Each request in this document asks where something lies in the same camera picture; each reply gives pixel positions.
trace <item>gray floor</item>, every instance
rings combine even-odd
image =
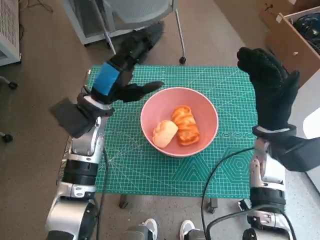
[[[4,240],[44,239],[44,225],[67,139],[48,108],[64,96],[75,98],[87,68],[110,56],[103,42],[81,45],[59,1],[46,1],[53,14],[41,7],[21,14],[25,33],[22,63],[0,68],[0,75],[19,83],[16,92],[0,85],[0,129],[14,142],[0,143],[0,233]],[[236,52],[244,45],[263,47],[267,32],[253,0],[181,0],[181,24],[188,65],[235,66]],[[165,19],[165,34],[150,52],[146,64],[177,65],[181,55],[174,15]],[[319,239],[320,201],[309,180],[287,174],[287,212],[298,239]],[[138,196],[135,208],[119,209],[118,195],[108,195],[102,217],[102,239],[117,239],[130,225],[153,217],[159,240],[178,239],[181,222],[192,219],[201,227],[200,199]],[[237,211],[236,200],[220,200],[214,216]],[[245,218],[220,224],[213,239],[242,239]]]

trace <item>chair leg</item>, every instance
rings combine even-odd
[[[4,76],[0,76],[0,80],[8,84],[9,88],[11,88],[12,90],[15,90],[18,87],[18,84],[16,84],[15,82],[9,81]]]
[[[0,80],[4,81],[6,84],[10,84],[10,81],[6,79],[4,76],[0,76]]]
[[[97,5],[97,2],[96,2],[96,0],[92,0],[91,2],[92,2],[93,7],[94,7],[94,9],[95,9],[95,12],[96,12],[96,15],[97,15],[97,17],[98,17],[98,20],[99,20],[99,22],[100,22],[100,24],[101,24],[101,27],[102,27],[102,29],[103,29],[103,35],[104,35],[104,37],[105,37],[105,40],[106,40],[106,42],[109,44],[109,46],[110,46],[113,54],[116,55],[115,47],[114,47],[114,45],[113,45],[113,43],[112,43],[112,41],[111,41],[111,38],[109,37],[109,32],[107,31],[104,18],[103,18],[102,15],[101,15],[101,12],[100,12],[100,10],[99,10],[99,7],[98,7],[98,5]]]
[[[182,46],[182,57],[179,59],[179,62],[184,65],[186,63],[186,50],[185,50],[185,43],[184,43],[184,38],[182,36],[182,30],[181,30],[181,24],[180,24],[180,19],[179,19],[179,13],[178,9],[175,10],[175,18],[176,18],[176,23],[178,25],[178,30],[179,30],[179,36],[180,36],[180,42]]]

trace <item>chair caster wheel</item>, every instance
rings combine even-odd
[[[185,65],[186,61],[187,61],[187,59],[184,56],[180,57],[180,59],[179,59],[179,63],[182,65]]]
[[[5,142],[5,143],[10,143],[13,141],[13,137],[10,135],[10,134],[6,134],[2,137],[2,140]]]
[[[18,84],[16,84],[15,82],[10,82],[8,84],[8,86],[9,86],[10,89],[15,90],[15,89],[17,89]]]

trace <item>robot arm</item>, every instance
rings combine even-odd
[[[48,240],[90,239],[99,214],[95,184],[104,150],[104,130],[115,111],[111,104],[117,100],[139,101],[164,84],[127,85],[130,79],[123,77],[158,41],[162,27],[157,24],[132,34],[102,65],[91,92],[80,93],[76,104],[66,98],[50,109],[72,139],[61,162],[63,174],[46,220]]]
[[[288,124],[293,102],[298,93],[299,72],[288,74],[281,63],[262,49],[241,48],[238,67],[249,74],[255,91],[258,126],[250,162],[251,207],[273,207],[251,211],[251,225],[243,240],[292,240],[293,234],[285,217],[285,170],[306,172],[320,165],[320,137],[296,137],[296,127]]]

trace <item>grid lines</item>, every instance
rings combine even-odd
[[[93,66],[87,85],[92,87],[100,66]],[[255,93],[249,76],[237,67],[136,65],[131,83],[163,81],[165,88],[186,87],[204,94],[218,112],[219,129],[204,151],[186,158],[172,158],[154,149],[140,127],[140,113],[147,99],[112,104],[115,112],[105,129],[109,160],[107,193],[200,197],[215,165],[228,154],[253,146],[252,126],[257,124]],[[249,162],[252,152],[228,159],[217,170],[207,197],[248,198]],[[97,192],[103,188],[104,161],[100,162]]]

